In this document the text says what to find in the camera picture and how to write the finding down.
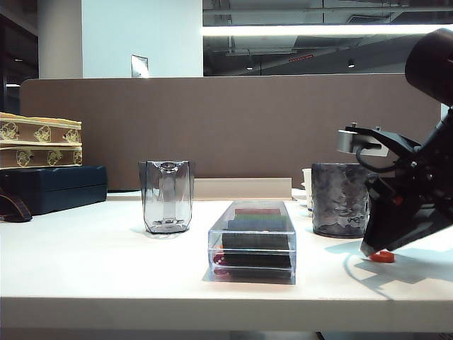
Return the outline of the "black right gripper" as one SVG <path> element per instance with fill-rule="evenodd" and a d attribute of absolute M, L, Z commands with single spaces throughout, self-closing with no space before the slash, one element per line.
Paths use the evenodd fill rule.
<path fill-rule="evenodd" d="M 370 216 L 360 250 L 393 251 L 452 225 L 452 117 L 396 162 L 393 177 L 369 177 Z"/>

